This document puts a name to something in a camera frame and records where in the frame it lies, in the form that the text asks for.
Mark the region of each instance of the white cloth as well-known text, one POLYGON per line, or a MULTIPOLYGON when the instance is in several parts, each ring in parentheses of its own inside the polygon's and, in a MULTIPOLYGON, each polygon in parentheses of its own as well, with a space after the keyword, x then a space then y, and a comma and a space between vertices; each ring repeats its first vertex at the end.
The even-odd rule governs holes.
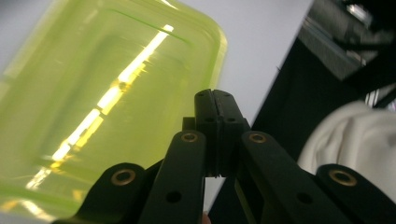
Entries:
POLYGON ((311 134, 298 160, 311 174, 329 163, 359 172, 396 202, 396 114, 363 102, 332 112, 311 134))

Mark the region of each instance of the green plastic container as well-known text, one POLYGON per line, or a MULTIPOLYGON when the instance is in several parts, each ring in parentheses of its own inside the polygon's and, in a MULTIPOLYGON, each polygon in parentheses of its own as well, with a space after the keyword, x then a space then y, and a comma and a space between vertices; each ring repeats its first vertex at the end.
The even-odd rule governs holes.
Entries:
POLYGON ((174 1, 54 1, 0 79, 0 210, 70 217, 107 168, 163 158, 226 40, 174 1))

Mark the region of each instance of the translucent green plastic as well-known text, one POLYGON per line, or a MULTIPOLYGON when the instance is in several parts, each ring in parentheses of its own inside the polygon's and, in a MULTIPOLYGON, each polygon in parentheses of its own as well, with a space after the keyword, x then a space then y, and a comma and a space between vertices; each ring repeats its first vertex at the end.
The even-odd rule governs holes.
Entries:
POLYGON ((107 168, 161 160, 226 41, 173 1, 56 1, 0 77, 0 210, 72 216, 107 168))

